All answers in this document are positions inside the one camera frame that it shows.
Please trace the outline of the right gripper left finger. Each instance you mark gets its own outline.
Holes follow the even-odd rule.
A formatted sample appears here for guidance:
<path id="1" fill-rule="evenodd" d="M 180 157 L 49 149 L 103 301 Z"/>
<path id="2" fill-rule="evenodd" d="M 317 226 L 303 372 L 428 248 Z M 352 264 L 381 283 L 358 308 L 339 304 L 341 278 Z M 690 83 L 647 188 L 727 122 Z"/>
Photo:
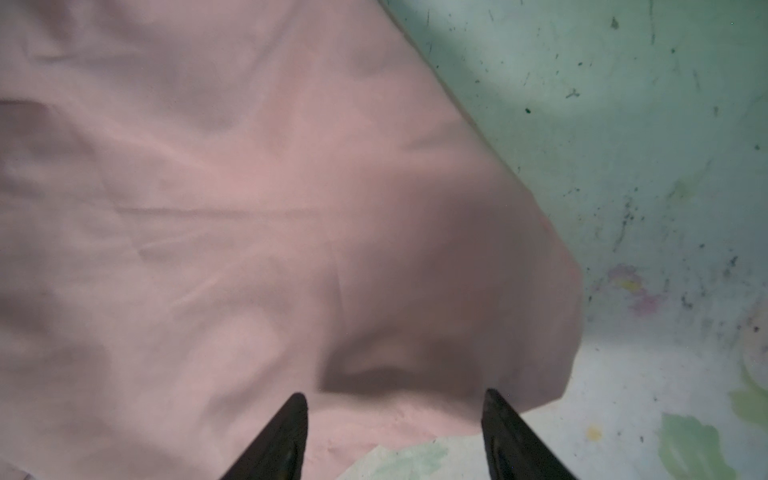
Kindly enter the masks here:
<path id="1" fill-rule="evenodd" d="M 293 393 L 221 480 L 300 480 L 308 426 L 306 397 Z"/>

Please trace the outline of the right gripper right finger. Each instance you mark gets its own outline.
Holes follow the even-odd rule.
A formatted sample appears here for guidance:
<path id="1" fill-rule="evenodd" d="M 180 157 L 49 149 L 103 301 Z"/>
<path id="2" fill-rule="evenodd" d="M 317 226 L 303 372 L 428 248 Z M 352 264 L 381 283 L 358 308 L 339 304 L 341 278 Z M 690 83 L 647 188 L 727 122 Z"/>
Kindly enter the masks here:
<path id="1" fill-rule="evenodd" d="M 492 480 L 577 480 L 496 389 L 487 389 L 481 418 Z"/>

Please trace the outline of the pink shorts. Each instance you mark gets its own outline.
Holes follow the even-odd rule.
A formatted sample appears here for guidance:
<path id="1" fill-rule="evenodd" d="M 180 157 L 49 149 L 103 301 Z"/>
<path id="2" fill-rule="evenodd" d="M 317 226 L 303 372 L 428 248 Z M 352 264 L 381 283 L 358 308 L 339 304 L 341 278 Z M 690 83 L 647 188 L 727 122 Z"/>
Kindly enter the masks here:
<path id="1" fill-rule="evenodd" d="M 1 475 L 305 475 L 560 398 L 579 268 L 376 1 L 1 5 Z"/>

